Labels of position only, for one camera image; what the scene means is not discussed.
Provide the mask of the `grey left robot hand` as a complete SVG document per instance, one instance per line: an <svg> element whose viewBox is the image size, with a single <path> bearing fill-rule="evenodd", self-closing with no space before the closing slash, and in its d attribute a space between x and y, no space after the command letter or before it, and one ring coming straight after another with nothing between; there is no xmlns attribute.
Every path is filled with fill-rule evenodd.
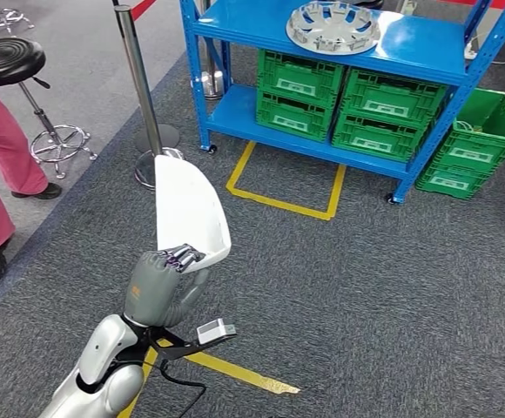
<svg viewBox="0 0 505 418"><path fill-rule="evenodd" d="M208 271L201 270L179 296L176 290L186 270L205 257L188 244L143 253L131 274L123 316L139 327L180 323L204 293Z"/></svg>

